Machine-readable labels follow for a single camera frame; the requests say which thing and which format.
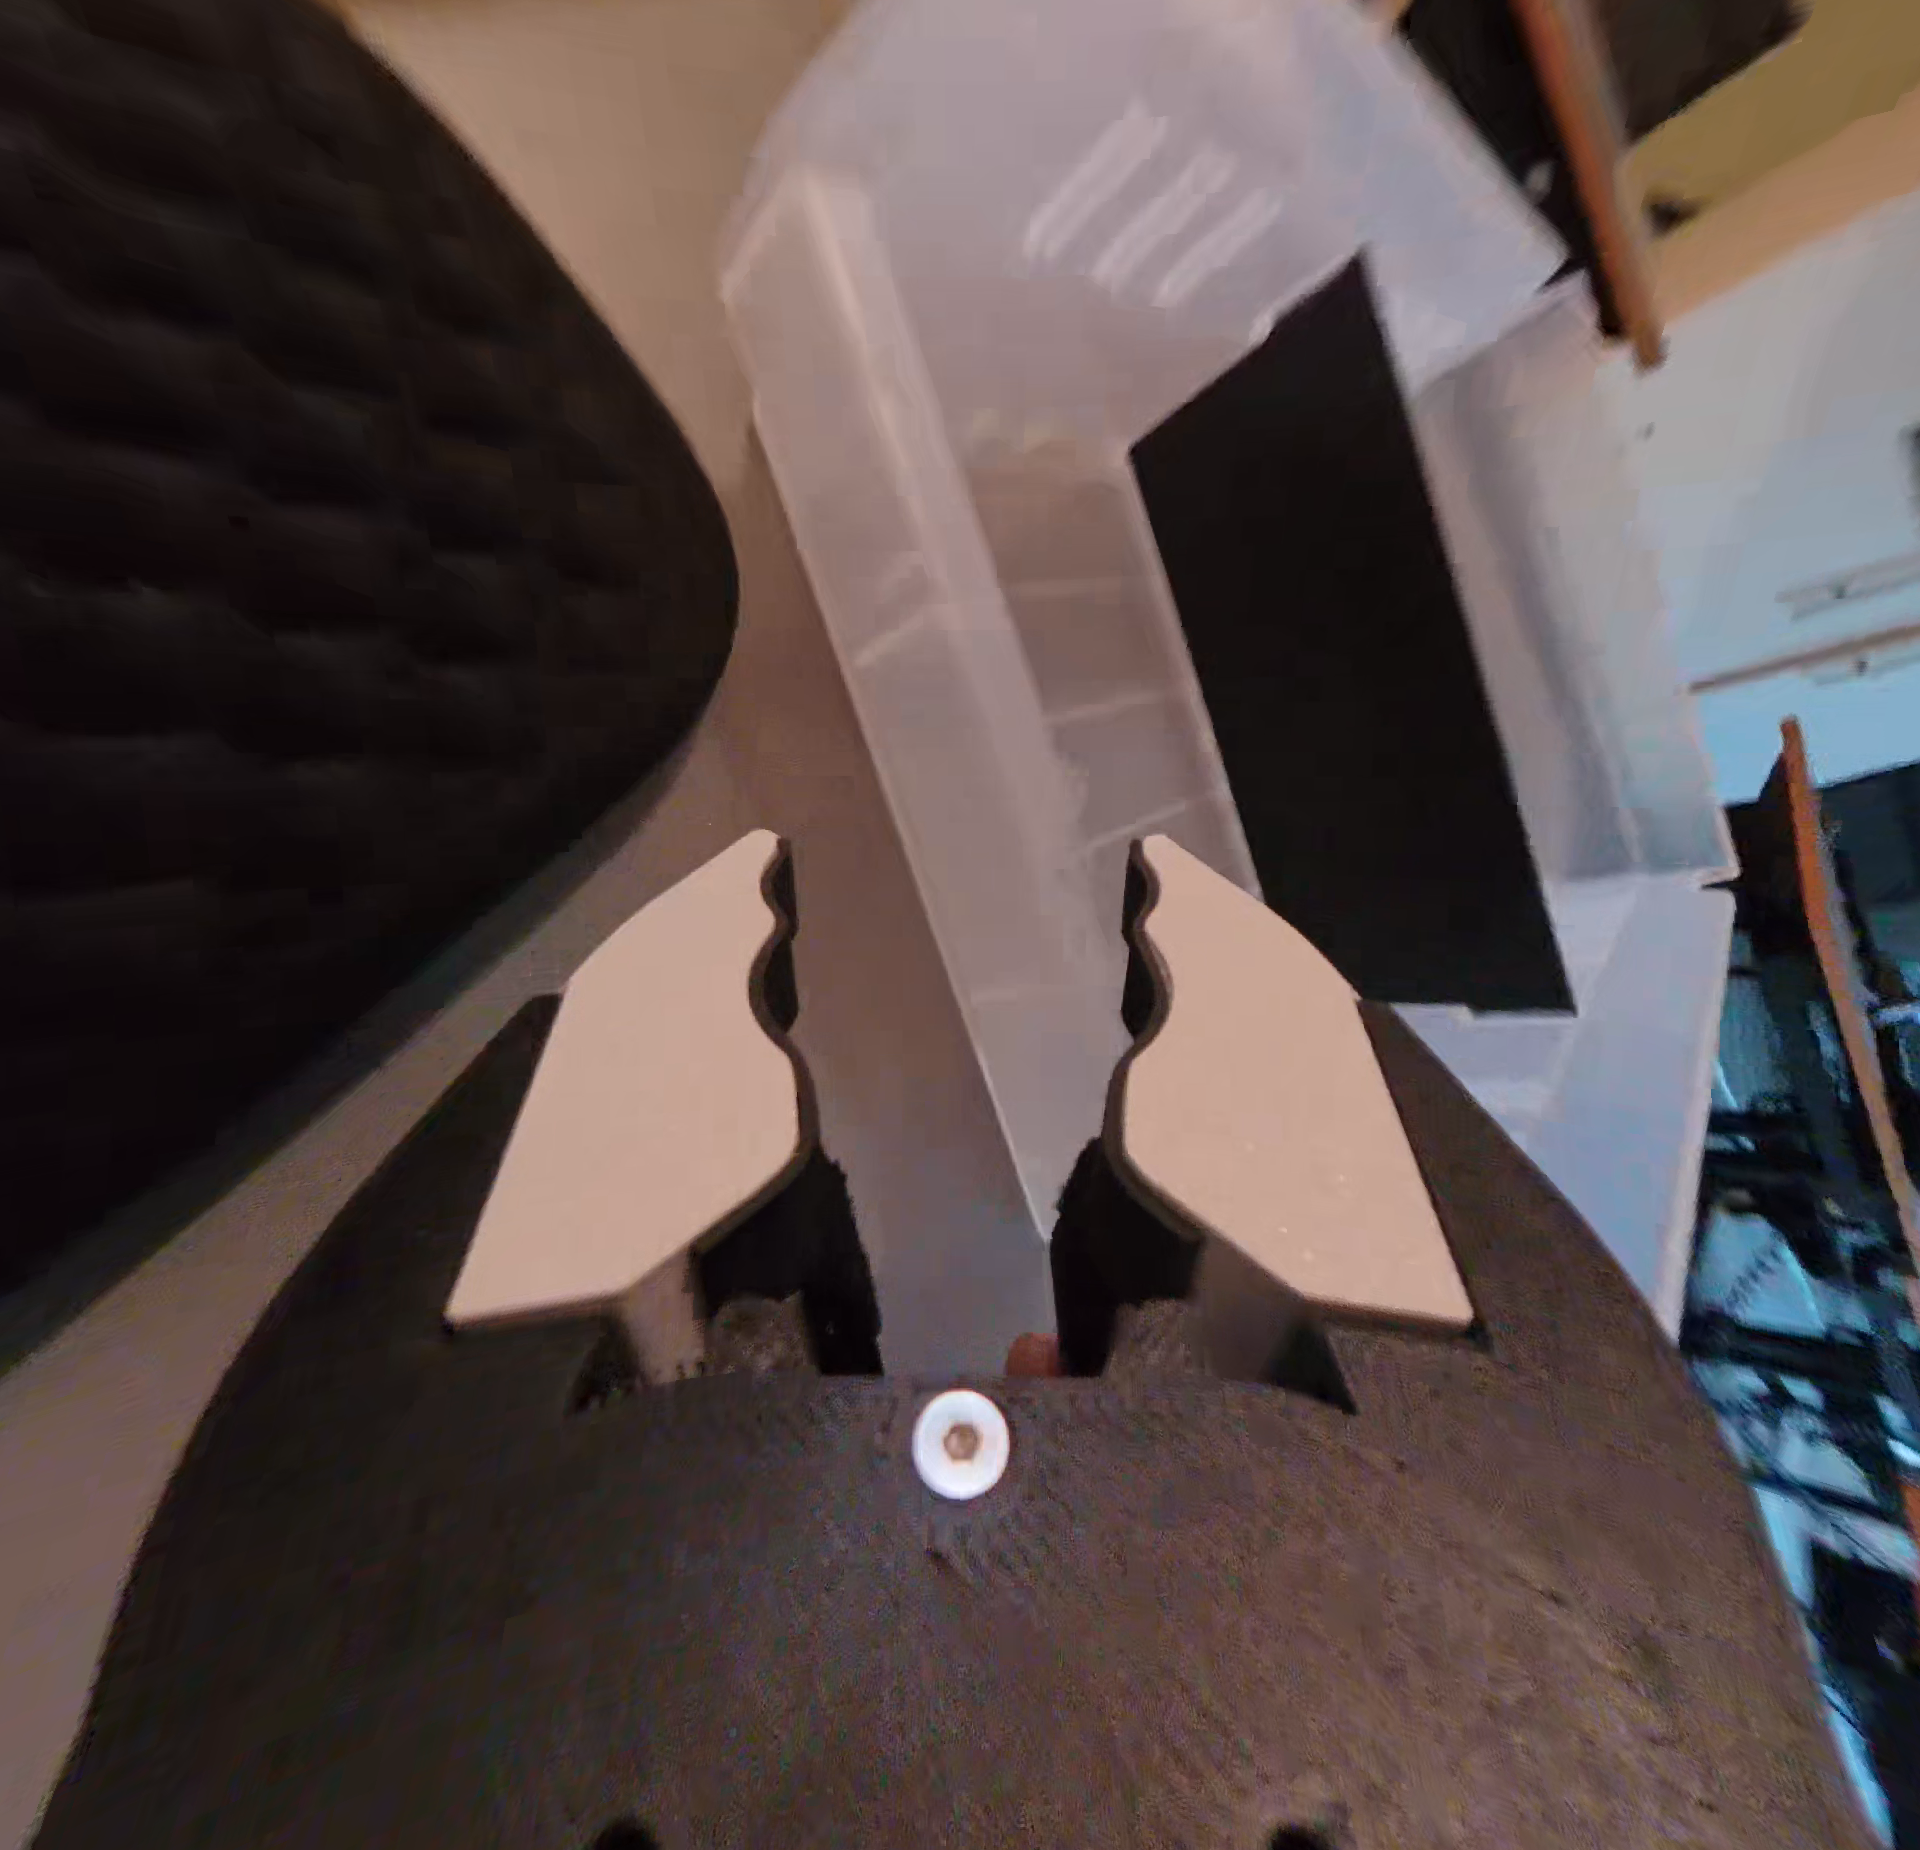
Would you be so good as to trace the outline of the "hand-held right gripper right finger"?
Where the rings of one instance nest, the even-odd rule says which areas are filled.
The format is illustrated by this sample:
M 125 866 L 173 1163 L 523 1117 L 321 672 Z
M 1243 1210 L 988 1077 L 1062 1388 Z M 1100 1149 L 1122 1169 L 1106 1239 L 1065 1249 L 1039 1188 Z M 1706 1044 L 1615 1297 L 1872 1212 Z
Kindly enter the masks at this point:
M 1331 1327 L 1463 1342 L 1474 1309 L 1361 1000 L 1302 931 L 1172 837 L 1129 855 L 1145 978 L 1100 1139 L 1196 1243 L 1184 1304 L 1224 1379 Z

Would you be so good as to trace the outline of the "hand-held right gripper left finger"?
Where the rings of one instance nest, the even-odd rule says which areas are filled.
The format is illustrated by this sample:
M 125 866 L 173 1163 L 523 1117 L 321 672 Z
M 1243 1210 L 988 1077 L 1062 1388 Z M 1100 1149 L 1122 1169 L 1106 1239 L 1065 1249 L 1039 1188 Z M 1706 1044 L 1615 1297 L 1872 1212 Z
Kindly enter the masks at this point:
M 610 1316 L 637 1361 L 706 1361 L 697 1253 L 790 1183 L 816 1140 L 774 1017 L 790 855 L 751 831 L 589 952 L 444 1302 L 458 1332 Z

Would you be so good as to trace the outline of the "black flat box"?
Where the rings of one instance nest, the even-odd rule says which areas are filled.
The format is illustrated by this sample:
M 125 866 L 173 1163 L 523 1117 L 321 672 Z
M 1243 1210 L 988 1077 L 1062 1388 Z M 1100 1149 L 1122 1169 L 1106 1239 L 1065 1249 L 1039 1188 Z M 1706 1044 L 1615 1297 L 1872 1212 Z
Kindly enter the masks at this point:
M 1569 1016 L 1365 260 L 1128 459 L 1259 898 L 1363 1000 Z

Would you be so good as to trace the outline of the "dark wood-edged board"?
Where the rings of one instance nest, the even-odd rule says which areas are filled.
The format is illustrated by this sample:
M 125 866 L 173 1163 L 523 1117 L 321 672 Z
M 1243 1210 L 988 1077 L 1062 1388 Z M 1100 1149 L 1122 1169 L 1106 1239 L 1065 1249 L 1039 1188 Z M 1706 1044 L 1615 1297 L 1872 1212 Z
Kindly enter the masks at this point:
M 1787 42 L 1801 0 L 1405 0 L 1396 31 L 1566 244 L 1600 333 L 1666 355 L 1627 149 Z
M 1887 1000 L 1891 961 L 1851 901 L 1798 717 L 1779 724 L 1761 791 L 1729 812 L 1735 912 L 1779 1044 L 1787 1087 L 1830 1196 L 1885 1233 L 1893 1276 L 1915 1302 L 1915 1161 L 1898 1103 Z

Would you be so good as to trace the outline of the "black textured pad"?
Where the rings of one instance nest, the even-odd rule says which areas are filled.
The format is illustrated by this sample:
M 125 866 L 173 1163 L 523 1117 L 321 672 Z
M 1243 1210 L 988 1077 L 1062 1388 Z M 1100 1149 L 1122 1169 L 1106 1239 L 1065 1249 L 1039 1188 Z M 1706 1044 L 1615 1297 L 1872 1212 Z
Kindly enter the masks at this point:
M 721 505 L 315 0 L 1 2 L 5 1373 L 323 1117 L 652 789 Z

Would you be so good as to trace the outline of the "clear plastic storage bin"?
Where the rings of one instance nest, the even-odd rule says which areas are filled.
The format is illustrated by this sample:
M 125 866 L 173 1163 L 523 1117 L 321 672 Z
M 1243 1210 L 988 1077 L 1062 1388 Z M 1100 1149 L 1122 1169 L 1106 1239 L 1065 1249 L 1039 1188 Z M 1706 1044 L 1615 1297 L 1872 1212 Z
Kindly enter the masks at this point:
M 758 445 L 1041 1239 L 1120 885 L 1249 894 L 1129 448 L 1363 257 L 1573 1010 L 1390 1003 L 1679 1326 L 1733 845 L 1586 279 L 1358 0 L 862 0 L 719 290 Z

